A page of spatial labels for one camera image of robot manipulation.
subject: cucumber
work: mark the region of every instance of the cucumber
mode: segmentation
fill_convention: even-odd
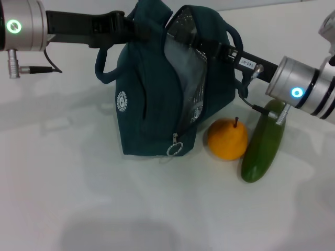
[[[280,114],[284,104],[274,99],[265,108]],[[282,141],[285,123],[277,125],[276,120],[261,115],[242,161],[241,176],[244,181],[256,182],[269,169]]]

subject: white table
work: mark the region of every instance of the white table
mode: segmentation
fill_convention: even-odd
[[[96,12],[97,14],[105,13],[106,10],[123,10],[130,12],[138,0],[99,0],[95,1],[80,1],[80,0],[42,0],[47,9],[58,10],[64,12],[89,13]],[[176,12],[181,6],[186,4],[206,6],[215,10],[238,9],[253,6],[285,4],[293,2],[305,2],[309,0],[165,0],[165,4]]]
[[[320,0],[222,16],[248,52],[319,67],[329,45],[317,31],[333,9],[333,0]],[[107,69],[121,48],[110,51]],[[0,54],[1,250],[335,249],[334,125],[290,112],[281,149],[254,184],[239,178],[239,161],[219,161],[203,147],[206,128],[221,117],[239,116],[252,131],[259,115],[239,99],[199,128],[185,157],[123,156],[114,86],[94,75],[97,51],[74,44],[48,49],[63,74],[10,81]],[[20,53],[19,60],[47,64],[42,53]],[[250,101],[264,105],[265,89],[253,83]]]

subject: zipper pull ring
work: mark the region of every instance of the zipper pull ring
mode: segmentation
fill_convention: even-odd
[[[173,134],[173,138],[172,138],[172,140],[173,140],[173,144],[174,144],[174,145],[177,145],[177,138],[178,138],[178,134],[177,134],[177,133],[174,133],[174,134]]]
[[[178,138],[178,134],[177,133],[174,133],[173,134],[173,137],[172,137],[172,145],[169,147],[169,149],[167,150],[166,154],[167,156],[169,157],[173,157],[175,155],[177,155],[178,153],[180,153],[180,151],[183,149],[184,147],[184,144],[182,142],[177,142],[177,138]],[[174,148],[175,146],[179,146],[179,149],[171,154],[170,151],[172,150],[172,148]]]

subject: teal bag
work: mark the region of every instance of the teal bag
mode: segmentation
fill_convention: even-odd
[[[128,42],[110,73],[103,73],[108,49],[99,51],[97,77],[116,80],[124,154],[185,155],[197,126],[235,98],[234,64],[220,52],[230,47],[227,32],[243,51],[236,30],[206,7],[183,6],[168,23],[171,16],[160,0],[141,0],[128,18],[149,27],[150,39]]]

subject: orange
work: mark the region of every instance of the orange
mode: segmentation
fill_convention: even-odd
[[[219,119],[208,129],[208,147],[219,158],[232,161],[247,150],[248,131],[238,118]]]

